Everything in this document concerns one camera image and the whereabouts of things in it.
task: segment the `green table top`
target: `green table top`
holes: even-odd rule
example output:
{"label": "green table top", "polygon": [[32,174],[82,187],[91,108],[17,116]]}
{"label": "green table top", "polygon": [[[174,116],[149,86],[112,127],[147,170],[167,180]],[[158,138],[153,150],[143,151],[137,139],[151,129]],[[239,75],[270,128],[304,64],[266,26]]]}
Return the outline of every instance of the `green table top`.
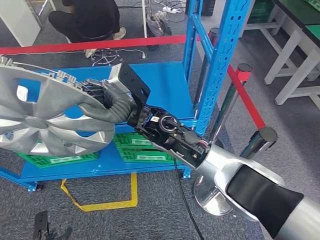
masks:
{"label": "green table top", "polygon": [[306,26],[309,31],[320,40],[320,25],[309,25]]}
{"label": "green table top", "polygon": [[272,0],[300,27],[320,25],[320,11],[303,0]]}

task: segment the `hubcap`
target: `hubcap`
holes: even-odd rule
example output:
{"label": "hubcap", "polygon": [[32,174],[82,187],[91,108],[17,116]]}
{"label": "hubcap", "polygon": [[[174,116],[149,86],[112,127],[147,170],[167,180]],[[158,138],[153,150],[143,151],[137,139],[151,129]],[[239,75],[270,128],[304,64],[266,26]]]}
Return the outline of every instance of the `hubcap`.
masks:
{"label": "hubcap", "polygon": [[[20,100],[17,95],[19,79],[40,82],[38,100]],[[0,148],[32,155],[77,156],[100,151],[115,133],[112,123],[66,115],[66,110],[81,103],[104,106],[82,91],[75,77],[62,71],[48,76],[2,61],[0,86]]]}

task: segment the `black pants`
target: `black pants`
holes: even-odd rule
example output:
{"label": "black pants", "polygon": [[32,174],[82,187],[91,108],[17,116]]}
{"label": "black pants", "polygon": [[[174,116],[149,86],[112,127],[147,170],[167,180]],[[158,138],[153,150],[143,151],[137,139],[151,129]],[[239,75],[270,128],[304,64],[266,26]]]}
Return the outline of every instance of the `black pants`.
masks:
{"label": "black pants", "polygon": [[103,29],[100,28],[100,30],[97,30],[97,33],[87,36],[85,31],[77,25],[75,19],[72,13],[52,11],[48,16],[49,22],[54,28],[66,36],[72,43],[101,41],[102,39],[90,38],[100,37],[107,34],[105,37],[105,39],[107,39],[112,34],[118,33],[120,30],[120,14],[118,8],[115,9],[112,18],[115,18],[112,24],[108,25],[108,23],[105,23]]}

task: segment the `blue shelf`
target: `blue shelf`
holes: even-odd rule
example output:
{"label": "blue shelf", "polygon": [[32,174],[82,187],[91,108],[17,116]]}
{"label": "blue shelf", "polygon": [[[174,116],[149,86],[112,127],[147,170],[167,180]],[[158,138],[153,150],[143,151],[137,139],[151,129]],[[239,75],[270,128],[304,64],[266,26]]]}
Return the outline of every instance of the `blue shelf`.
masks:
{"label": "blue shelf", "polygon": [[[143,63],[131,66],[151,89],[147,104],[166,109],[186,126],[195,126],[196,120],[193,119],[192,103],[181,62]],[[111,67],[64,68],[62,70],[76,77],[78,81],[84,81],[87,78],[103,80],[109,77]],[[32,88],[32,84],[34,84],[27,81],[24,83],[23,85],[27,88]],[[73,111],[71,113],[72,115],[79,115],[76,111],[80,110],[75,108],[72,111]],[[115,131],[128,133],[134,130],[126,124],[118,124],[115,126]],[[178,167],[180,169],[186,168],[183,164],[179,164]],[[168,163],[125,163],[122,161],[116,147],[113,143],[110,143],[100,151],[98,160],[94,161],[48,168],[38,168],[26,162],[21,171],[20,181],[35,182],[173,169],[174,169],[173,164]]]}
{"label": "blue shelf", "polygon": [[[150,88],[147,104],[162,107],[179,119],[193,117],[193,106],[181,62],[142,63],[131,66]],[[110,66],[64,68],[77,81],[108,79]]]}
{"label": "blue shelf", "polygon": [[[186,166],[183,164],[178,164],[178,168],[184,169]],[[97,160],[48,168],[38,168],[26,161],[21,171],[20,181],[35,182],[174,169],[174,165],[172,163],[125,163],[122,161],[115,145],[112,142],[107,147],[100,151]]]}

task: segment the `power strip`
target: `power strip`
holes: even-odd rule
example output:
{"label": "power strip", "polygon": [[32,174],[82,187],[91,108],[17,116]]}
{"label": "power strip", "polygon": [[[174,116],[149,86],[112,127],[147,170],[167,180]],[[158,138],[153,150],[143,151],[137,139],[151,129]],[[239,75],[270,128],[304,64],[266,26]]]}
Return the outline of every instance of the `power strip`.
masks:
{"label": "power strip", "polygon": [[162,11],[170,13],[170,14],[180,13],[179,9],[177,9],[177,8],[174,8],[174,7],[171,7],[171,6],[164,6],[162,8]]}

